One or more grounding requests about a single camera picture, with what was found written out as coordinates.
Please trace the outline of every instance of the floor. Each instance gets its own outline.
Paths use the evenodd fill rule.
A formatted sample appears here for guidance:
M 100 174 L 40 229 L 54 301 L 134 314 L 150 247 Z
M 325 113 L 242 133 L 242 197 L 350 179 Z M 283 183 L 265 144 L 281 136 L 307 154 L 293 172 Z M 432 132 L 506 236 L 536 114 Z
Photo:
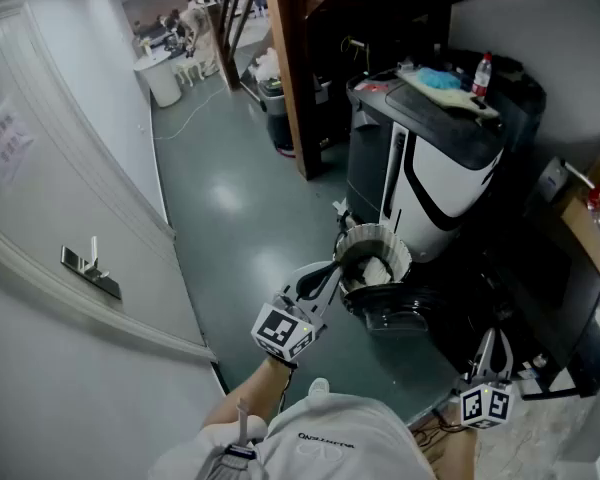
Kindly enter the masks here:
M 238 51 L 239 72 L 256 46 Z M 153 126 L 182 272 L 231 389 L 264 358 L 250 336 L 262 304 L 293 270 L 331 256 L 348 147 L 327 150 L 327 172 L 306 182 L 272 147 L 260 107 L 218 75 L 154 109 Z M 288 402 L 324 376 L 333 391 L 382 400 L 408 421 L 448 393 L 455 373 L 426 338 L 373 338 L 339 300 L 325 316 L 329 328 L 301 356 Z
M 230 43 L 233 41 L 233 36 L 238 27 L 238 20 L 235 19 L 233 21 L 233 26 L 231 27 L 231 33 L 229 34 Z M 238 40 L 238 48 L 243 48 L 245 46 L 259 43 L 262 41 L 264 36 L 269 31 L 269 16 L 256 16 L 255 18 L 249 18 L 247 22 L 244 24 L 244 28 L 242 29 L 242 34 L 240 34 L 240 39 Z
M 568 383 L 567 376 L 557 380 L 558 384 L 562 382 Z M 570 397 L 524 402 L 519 398 L 519 388 L 519 384 L 514 385 L 516 402 L 509 423 L 478 433 L 475 480 L 564 478 L 560 453 L 566 441 L 578 432 L 594 400 Z M 456 406 L 451 407 L 443 412 L 448 421 L 453 421 L 456 415 Z M 433 415 L 412 425 L 411 431 L 437 473 L 440 459 L 447 453 L 449 434 L 438 429 Z

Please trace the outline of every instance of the white robot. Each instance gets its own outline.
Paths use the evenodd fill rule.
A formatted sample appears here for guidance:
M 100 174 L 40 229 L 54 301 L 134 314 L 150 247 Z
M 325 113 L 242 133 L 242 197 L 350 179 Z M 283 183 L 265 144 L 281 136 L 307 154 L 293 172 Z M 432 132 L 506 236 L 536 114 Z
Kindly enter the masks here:
M 336 295 L 341 277 L 342 269 L 335 261 L 312 263 L 296 270 L 273 302 L 262 306 L 251 330 L 256 345 L 284 362 L 295 361 L 326 329 L 322 315 Z M 484 430 L 509 421 L 512 368 L 507 337 L 499 329 L 489 329 L 471 372 L 461 378 L 462 425 Z

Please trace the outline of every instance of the water bottle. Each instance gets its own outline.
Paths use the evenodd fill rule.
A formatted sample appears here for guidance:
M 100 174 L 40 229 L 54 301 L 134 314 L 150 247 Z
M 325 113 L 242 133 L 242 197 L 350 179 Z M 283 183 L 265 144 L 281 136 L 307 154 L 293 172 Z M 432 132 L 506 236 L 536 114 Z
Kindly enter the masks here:
M 473 79 L 473 87 L 471 92 L 475 94 L 480 101 L 484 100 L 487 94 L 487 87 L 489 86 L 489 80 L 491 79 L 491 53 L 487 52 L 478 64 L 476 69 L 476 76 Z

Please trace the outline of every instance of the white door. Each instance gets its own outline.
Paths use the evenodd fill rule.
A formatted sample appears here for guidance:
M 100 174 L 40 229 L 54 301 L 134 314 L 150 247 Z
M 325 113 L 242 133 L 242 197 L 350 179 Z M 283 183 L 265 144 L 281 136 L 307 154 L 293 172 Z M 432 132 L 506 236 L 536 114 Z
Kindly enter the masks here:
M 141 322 L 146 325 L 136 329 L 157 329 L 212 358 L 171 229 L 150 214 L 90 135 L 46 57 L 26 6 L 0 18 L 4 108 L 21 117 L 35 140 L 13 181 L 0 181 L 0 240 L 44 275 L 110 312 L 105 319 L 123 326 Z M 98 237 L 100 266 L 119 283 L 122 301 L 60 263 L 62 246 L 89 259 L 91 236 Z

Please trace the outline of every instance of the table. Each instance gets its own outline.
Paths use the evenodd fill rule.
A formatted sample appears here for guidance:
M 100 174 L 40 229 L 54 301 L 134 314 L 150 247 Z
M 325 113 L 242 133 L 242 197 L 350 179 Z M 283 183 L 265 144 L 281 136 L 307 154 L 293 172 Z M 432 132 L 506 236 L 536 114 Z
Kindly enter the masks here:
M 171 65 L 167 62 L 170 55 L 164 47 L 156 48 L 151 52 L 151 56 L 143 55 L 133 65 L 133 70 L 144 76 L 153 97 L 161 107 L 173 105 L 182 96 Z

